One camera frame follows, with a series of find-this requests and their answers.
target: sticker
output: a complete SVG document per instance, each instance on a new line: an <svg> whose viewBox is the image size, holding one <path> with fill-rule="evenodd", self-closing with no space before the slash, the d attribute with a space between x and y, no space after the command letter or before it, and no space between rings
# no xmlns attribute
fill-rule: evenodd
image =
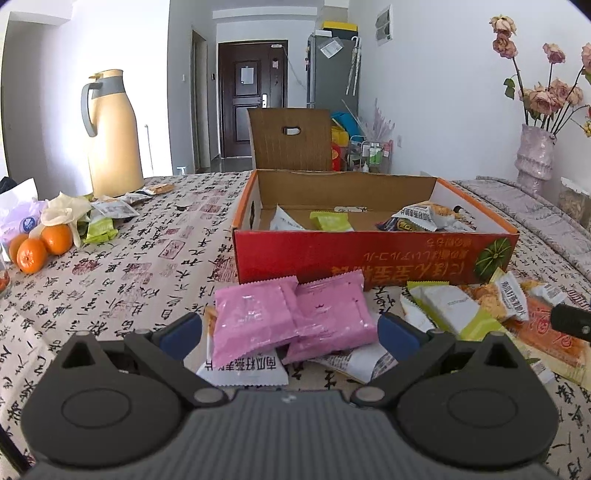
<svg viewBox="0 0 591 480"><path fill-rule="evenodd" d="M243 85L252 85L255 83L255 69L253 67L242 67L240 77Z"/></svg>

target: pink rose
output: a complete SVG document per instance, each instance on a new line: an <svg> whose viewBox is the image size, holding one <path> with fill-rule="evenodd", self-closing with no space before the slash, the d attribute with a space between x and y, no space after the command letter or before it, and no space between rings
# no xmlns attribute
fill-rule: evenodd
<svg viewBox="0 0 591 480"><path fill-rule="evenodd" d="M506 59L514 58L518 53L515 44L503 33L496 35L496 40L492 43L492 49Z"/></svg>
<svg viewBox="0 0 591 480"><path fill-rule="evenodd" d="M569 97L566 99L572 106L577 106L583 103L584 94L579 87L575 87Z"/></svg>
<svg viewBox="0 0 591 480"><path fill-rule="evenodd" d="M548 55L548 61L551 64L564 63L566 61L566 55L556 43L544 43L542 48L545 54Z"/></svg>
<svg viewBox="0 0 591 480"><path fill-rule="evenodd" d="M530 108L542 115L552 115L560 110L560 102L550 92L533 91L530 94Z"/></svg>
<svg viewBox="0 0 591 480"><path fill-rule="evenodd" d="M583 60L583 67L587 72L591 72L591 43L583 46L583 53L581 54Z"/></svg>
<svg viewBox="0 0 591 480"><path fill-rule="evenodd" d="M492 31L494 33L502 33L507 37L510 37L512 33L517 33L517 27L511 17L506 17L505 15L492 17L489 23L492 25Z"/></svg>
<svg viewBox="0 0 591 480"><path fill-rule="evenodd" d="M570 87L566 85L566 83L556 79L555 81L550 83L550 88L548 91L558 99L558 101L560 102L560 106L563 106L566 102L566 97L569 96Z"/></svg>

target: vase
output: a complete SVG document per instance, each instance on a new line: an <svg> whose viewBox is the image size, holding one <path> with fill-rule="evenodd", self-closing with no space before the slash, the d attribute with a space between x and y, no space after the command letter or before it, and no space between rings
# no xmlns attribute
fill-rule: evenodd
<svg viewBox="0 0 591 480"><path fill-rule="evenodd" d="M552 178L556 137L531 125L523 125L521 145L515 166L519 170L517 183L529 193L542 195L544 184Z"/></svg>

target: calligraphy-print tablecloth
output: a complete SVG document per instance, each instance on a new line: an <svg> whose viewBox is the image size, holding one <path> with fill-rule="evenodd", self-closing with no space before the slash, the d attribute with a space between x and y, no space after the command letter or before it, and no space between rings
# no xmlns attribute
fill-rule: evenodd
<svg viewBox="0 0 591 480"><path fill-rule="evenodd" d="M120 225L112 242L72 249L36 275L12 270L11 292L0 300L0 423L22 451L28 453L20 429L22 408L73 332L89 330L111 340L136 328L158 329L186 312L203 313L216 288L236 282L230 225L248 176L151 179L176 188L139 206L141 216ZM572 301L587 306L591 284L584 276L538 235L501 214L521 234L512 267L562 286ZM367 292L366 299L375 312L400 314L401 292L380 287ZM200 346L185 365L196 371L203 361ZM358 386L310 362L289 365L287 371L293 390L340 389L349 395ZM561 419L548 466L563 478L585 479L591 472L586 443L587 436L591 442L591 396L560 378L548 390ZM15 473L2 458L0 476L9 475Z"/></svg>

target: pink snack packet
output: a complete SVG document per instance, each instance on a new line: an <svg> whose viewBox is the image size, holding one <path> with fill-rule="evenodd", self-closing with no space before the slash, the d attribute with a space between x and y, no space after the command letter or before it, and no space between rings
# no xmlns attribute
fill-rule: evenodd
<svg viewBox="0 0 591 480"><path fill-rule="evenodd" d="M304 325L296 323L298 330L321 327L323 331L292 342L283 364L378 341L377 325L363 296L361 270L299 286L296 293L305 318Z"/></svg>
<svg viewBox="0 0 591 480"><path fill-rule="evenodd" d="M215 292L218 313L212 364L221 367L244 355L266 353L298 336L302 319L297 277L222 288Z"/></svg>

